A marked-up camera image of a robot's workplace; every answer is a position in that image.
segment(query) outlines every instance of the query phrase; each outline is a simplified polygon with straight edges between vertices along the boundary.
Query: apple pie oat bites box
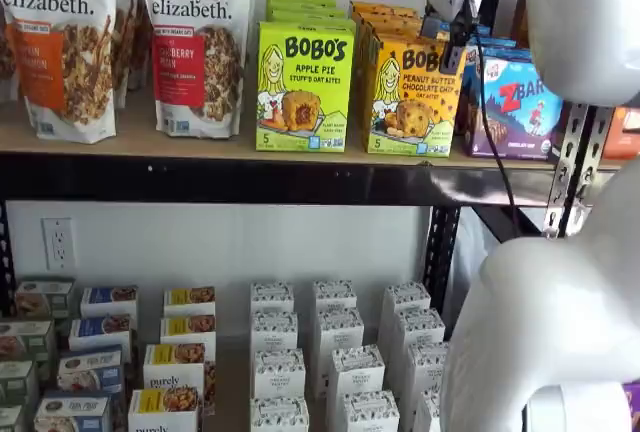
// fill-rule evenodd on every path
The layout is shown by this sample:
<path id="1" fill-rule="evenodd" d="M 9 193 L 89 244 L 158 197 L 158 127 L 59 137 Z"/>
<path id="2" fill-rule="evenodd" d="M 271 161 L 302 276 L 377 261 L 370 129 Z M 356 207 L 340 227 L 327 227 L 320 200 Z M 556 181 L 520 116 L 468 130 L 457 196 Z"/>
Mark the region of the apple pie oat bites box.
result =
<path id="1" fill-rule="evenodd" d="M 38 137 L 92 144 L 115 135 L 116 0 L 2 0 Z"/>
<path id="2" fill-rule="evenodd" d="M 260 23 L 258 150 L 344 151 L 353 43 L 344 27 Z"/>
<path id="3" fill-rule="evenodd" d="M 238 133 L 252 0 L 146 0 L 153 24 L 157 129 Z"/>

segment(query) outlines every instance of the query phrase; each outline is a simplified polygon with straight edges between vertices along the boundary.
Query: snack package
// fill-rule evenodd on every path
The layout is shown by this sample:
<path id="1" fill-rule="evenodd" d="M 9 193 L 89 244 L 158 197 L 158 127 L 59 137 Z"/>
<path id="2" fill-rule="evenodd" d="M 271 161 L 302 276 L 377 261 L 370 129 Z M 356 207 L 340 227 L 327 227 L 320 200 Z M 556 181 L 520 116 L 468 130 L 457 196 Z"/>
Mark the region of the snack package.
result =
<path id="1" fill-rule="evenodd" d="M 238 134 L 252 0 L 146 0 L 153 24 L 157 130 Z"/>
<path id="2" fill-rule="evenodd" d="M 93 144 L 116 134 L 111 40 L 116 0 L 3 0 L 38 137 Z"/>
<path id="3" fill-rule="evenodd" d="M 111 42 L 113 102 L 116 109 L 123 109 L 125 106 L 137 14 L 141 12 L 138 11 L 138 0 L 116 0 L 116 19 Z"/>
<path id="4" fill-rule="evenodd" d="M 500 157 L 547 159 L 563 101 L 546 88 L 526 49 L 483 47 L 489 132 Z M 482 121 L 480 60 L 471 79 L 465 140 L 472 156 L 493 157 Z"/>
<path id="5" fill-rule="evenodd" d="M 369 153 L 448 157 L 464 60 L 440 72 L 445 42 L 375 34 L 363 94 Z"/>
<path id="6" fill-rule="evenodd" d="M 260 23 L 258 150 L 344 151 L 353 41 L 345 28 Z"/>

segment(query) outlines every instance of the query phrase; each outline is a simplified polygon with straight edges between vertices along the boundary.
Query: product box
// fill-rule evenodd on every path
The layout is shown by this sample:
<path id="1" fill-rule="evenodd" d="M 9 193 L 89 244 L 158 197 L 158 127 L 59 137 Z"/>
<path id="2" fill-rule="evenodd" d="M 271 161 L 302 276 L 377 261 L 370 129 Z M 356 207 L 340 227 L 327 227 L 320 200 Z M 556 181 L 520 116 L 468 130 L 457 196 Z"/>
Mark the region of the product box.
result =
<path id="1" fill-rule="evenodd" d="M 366 65 L 362 107 L 369 153 L 448 157 L 464 59 L 440 72 L 446 42 L 375 33 Z"/>
<path id="2" fill-rule="evenodd" d="M 38 372 L 33 360 L 0 362 L 0 402 L 35 410 L 40 396 Z"/>
<path id="3" fill-rule="evenodd" d="M 562 112 L 562 99 L 547 89 L 525 49 L 483 47 L 484 95 L 489 131 L 500 157 L 546 159 Z M 471 79 L 465 140 L 469 153 L 493 157 L 482 123 L 480 61 Z"/>
<path id="4" fill-rule="evenodd" d="M 25 407 L 22 405 L 0 406 L 0 430 L 2 432 L 27 432 Z"/>
<path id="5" fill-rule="evenodd" d="M 304 397 L 251 399 L 250 408 L 250 432 L 309 430 L 309 410 Z"/>
<path id="6" fill-rule="evenodd" d="M 204 344 L 204 360 L 216 361 L 216 318 L 213 315 L 164 318 L 160 325 L 162 344 Z"/>
<path id="7" fill-rule="evenodd" d="M 71 315 L 75 280 L 25 280 L 16 290 L 18 317 L 65 319 Z"/>
<path id="8" fill-rule="evenodd" d="M 293 285 L 286 282 L 251 284 L 250 312 L 293 312 Z"/>
<path id="9" fill-rule="evenodd" d="M 40 401 L 33 425 L 35 432 L 111 432 L 109 394 L 47 392 Z"/>
<path id="10" fill-rule="evenodd" d="M 60 357 L 57 387 L 65 392 L 102 391 L 111 396 L 111 422 L 115 432 L 127 430 L 127 401 L 120 346 L 68 352 Z"/>
<path id="11" fill-rule="evenodd" d="M 344 151 L 353 45 L 344 27 L 260 23 L 258 150 Z"/>
<path id="12" fill-rule="evenodd" d="M 440 391 L 426 390 L 420 394 L 413 430 L 440 432 Z"/>
<path id="13" fill-rule="evenodd" d="M 602 156 L 605 159 L 632 159 L 640 154 L 640 109 L 617 107 L 609 126 Z"/>
<path id="14" fill-rule="evenodd" d="M 194 387 L 134 390 L 129 430 L 197 432 L 198 391 Z"/>
<path id="15" fill-rule="evenodd" d="M 137 330 L 138 288 L 87 287 L 80 300 L 80 315 L 83 318 L 128 315 L 131 327 Z"/>
<path id="16" fill-rule="evenodd" d="M 375 345 L 334 350 L 331 359 L 326 424 L 328 430 L 336 430 L 336 414 L 344 394 L 382 390 L 384 362 Z"/>
<path id="17" fill-rule="evenodd" d="M 125 364 L 131 364 L 131 319 L 128 315 L 75 319 L 71 324 L 69 349 L 74 352 L 117 345 L 122 347 Z"/>
<path id="18" fill-rule="evenodd" d="M 449 344 L 413 344 L 408 349 L 408 364 L 402 383 L 399 400 L 400 425 L 404 432 L 411 432 L 415 421 L 420 396 L 425 390 L 439 391 L 442 388 L 444 365 Z"/>
<path id="19" fill-rule="evenodd" d="M 301 349 L 256 352 L 251 374 L 252 397 L 304 397 L 305 376 Z"/>
<path id="20" fill-rule="evenodd" d="M 388 390 L 345 394 L 336 432 L 396 432 L 400 413 Z"/>
<path id="21" fill-rule="evenodd" d="M 318 312 L 311 348 L 311 388 L 314 397 L 327 395 L 331 352 L 362 346 L 364 323 L 358 309 Z"/>
<path id="22" fill-rule="evenodd" d="M 385 362 L 389 361 L 391 334 L 396 312 L 410 308 L 428 309 L 431 297 L 427 289 L 419 282 L 407 282 L 401 285 L 390 285 L 382 297 L 382 311 L 378 327 L 378 348 Z"/>
<path id="23" fill-rule="evenodd" d="M 444 322 L 436 309 L 405 310 L 396 313 L 388 373 L 389 385 L 396 397 L 402 398 L 402 379 L 409 346 L 442 342 L 444 332 Z"/>
<path id="24" fill-rule="evenodd" d="M 293 312 L 256 312 L 251 316 L 251 357 L 298 347 L 298 316 Z"/>
<path id="25" fill-rule="evenodd" d="M 216 315 L 216 289 L 196 287 L 164 292 L 164 316 Z"/>

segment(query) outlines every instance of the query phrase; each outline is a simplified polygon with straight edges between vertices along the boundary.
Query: bobo's oat bites box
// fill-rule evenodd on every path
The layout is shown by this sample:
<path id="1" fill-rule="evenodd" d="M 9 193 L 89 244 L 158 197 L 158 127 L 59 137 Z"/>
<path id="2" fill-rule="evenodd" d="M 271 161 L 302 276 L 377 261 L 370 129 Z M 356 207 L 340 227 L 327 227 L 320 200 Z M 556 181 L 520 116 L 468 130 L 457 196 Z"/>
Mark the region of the bobo's oat bites box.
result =
<path id="1" fill-rule="evenodd" d="M 547 89 L 525 49 L 483 47 L 489 131 L 500 157 L 546 159 L 562 99 Z M 465 139 L 473 156 L 493 157 L 482 123 L 480 61 L 471 79 Z"/>
<path id="2" fill-rule="evenodd" d="M 258 150 L 344 151 L 353 43 L 341 27 L 260 24 Z"/>

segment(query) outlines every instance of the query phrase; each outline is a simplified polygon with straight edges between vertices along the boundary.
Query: electrical outlet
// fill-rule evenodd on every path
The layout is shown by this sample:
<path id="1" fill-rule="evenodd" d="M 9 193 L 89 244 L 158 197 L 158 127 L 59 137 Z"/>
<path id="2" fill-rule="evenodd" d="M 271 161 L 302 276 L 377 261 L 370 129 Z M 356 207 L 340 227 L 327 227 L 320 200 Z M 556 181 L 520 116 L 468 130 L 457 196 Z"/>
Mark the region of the electrical outlet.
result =
<path id="1" fill-rule="evenodd" d="M 76 256 L 73 241 L 73 221 L 42 219 L 44 246 L 47 252 L 47 269 L 74 270 Z"/>

